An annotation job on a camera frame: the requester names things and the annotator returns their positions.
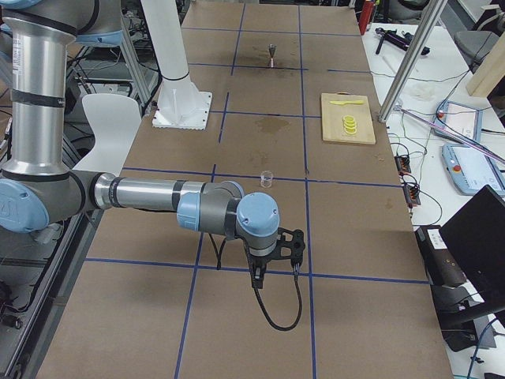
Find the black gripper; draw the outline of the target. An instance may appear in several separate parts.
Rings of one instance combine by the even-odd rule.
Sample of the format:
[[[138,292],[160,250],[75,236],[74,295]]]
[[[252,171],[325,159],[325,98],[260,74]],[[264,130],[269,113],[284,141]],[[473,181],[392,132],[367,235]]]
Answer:
[[[246,248],[253,288],[263,287],[267,263],[272,260],[274,250],[274,246],[269,246],[268,248],[262,250],[253,249],[251,247]]]

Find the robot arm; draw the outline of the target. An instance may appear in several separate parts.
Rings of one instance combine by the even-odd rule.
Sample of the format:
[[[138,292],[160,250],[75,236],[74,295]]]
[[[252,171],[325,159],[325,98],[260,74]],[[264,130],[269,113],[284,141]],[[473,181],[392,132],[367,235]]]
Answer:
[[[275,200],[235,182],[123,178],[68,168],[62,160],[66,55],[71,43],[116,47],[123,40],[118,1],[4,1],[12,32],[11,156],[2,166],[1,225],[16,233],[46,228],[89,209],[174,212],[192,231],[243,241],[254,287],[285,238]]]

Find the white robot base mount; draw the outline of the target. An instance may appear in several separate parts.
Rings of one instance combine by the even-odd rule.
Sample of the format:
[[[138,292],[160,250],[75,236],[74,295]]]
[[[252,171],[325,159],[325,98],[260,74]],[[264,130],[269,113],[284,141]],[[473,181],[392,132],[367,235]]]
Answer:
[[[192,82],[175,1],[144,0],[141,3],[162,77],[153,126],[206,128],[212,94]]]

